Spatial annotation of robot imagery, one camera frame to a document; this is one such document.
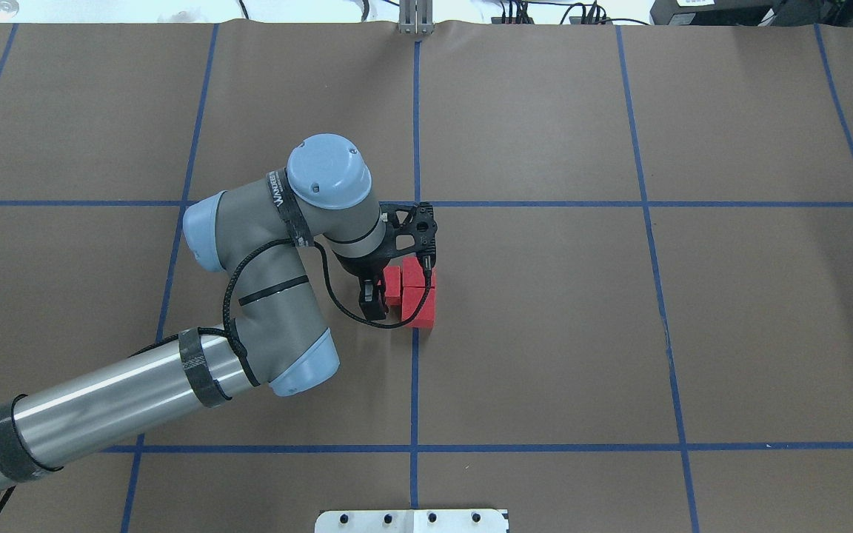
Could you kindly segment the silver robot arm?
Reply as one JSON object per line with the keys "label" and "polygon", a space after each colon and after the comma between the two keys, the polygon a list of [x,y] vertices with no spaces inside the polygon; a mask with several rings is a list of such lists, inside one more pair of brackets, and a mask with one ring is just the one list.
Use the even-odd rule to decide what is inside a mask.
{"label": "silver robot arm", "polygon": [[372,176],[355,143],[309,136],[287,165],[199,201],[183,217],[203,269],[228,276],[222,324],[0,404],[0,493],[268,384],[298,394],[338,370],[334,338],[299,256],[315,237],[348,259],[386,236]]}

